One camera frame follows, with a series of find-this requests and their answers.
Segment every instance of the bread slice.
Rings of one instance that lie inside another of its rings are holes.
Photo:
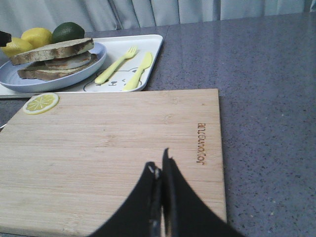
[[[74,39],[52,43],[10,57],[13,65],[45,61],[54,58],[66,58],[84,53],[94,47],[92,38]]]
[[[18,75],[23,79],[40,79],[44,81],[54,80],[58,78],[62,78],[65,76],[69,76],[76,72],[82,71],[83,69],[89,67],[93,63],[97,61],[97,55],[91,54],[91,61],[88,64],[85,64],[81,67],[72,68],[72,69],[64,69],[64,70],[56,70],[51,69],[45,65],[44,62],[34,62],[28,67],[18,70]]]

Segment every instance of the lime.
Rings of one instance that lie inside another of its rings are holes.
[[[10,43],[7,43],[6,47],[1,47],[1,49],[6,56],[12,57],[16,54],[32,50],[34,49],[34,47],[29,42],[23,39],[12,37],[12,41]]]
[[[31,28],[23,32],[21,39],[29,42],[34,48],[39,48],[51,43],[51,35],[46,28]]]
[[[82,38],[84,38],[84,29],[80,25],[74,22],[65,22],[53,31],[52,43]]]
[[[38,115],[44,113],[58,104],[59,96],[55,93],[44,93],[33,96],[23,106],[22,110],[28,115]]]

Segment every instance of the speckled countertop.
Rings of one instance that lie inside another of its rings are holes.
[[[316,13],[88,35],[142,34],[164,37],[145,90],[220,91],[229,224],[316,236]],[[0,125],[25,101],[1,99]]]

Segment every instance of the white tray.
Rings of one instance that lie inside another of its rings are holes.
[[[140,65],[145,53],[151,52],[153,55],[152,65],[146,69],[140,79],[138,87],[132,91],[142,90],[149,79],[150,72],[154,66],[160,47],[162,45],[162,36],[160,35],[140,35],[111,38],[95,38],[95,42],[102,43],[107,48],[107,56],[104,65],[92,76],[87,79],[58,90],[58,92],[121,92],[125,83],[133,76]],[[115,60],[121,57],[131,46],[138,47],[138,53],[132,59],[127,60],[110,79],[103,85],[96,85],[94,79],[101,74]],[[0,84],[0,98],[29,98],[35,93],[21,93],[10,90]]]

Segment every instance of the bamboo cutting board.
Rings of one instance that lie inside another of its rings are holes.
[[[1,233],[88,235],[124,202],[145,162],[161,167],[165,148],[226,219],[217,89],[58,95],[50,111],[20,110],[0,133]]]

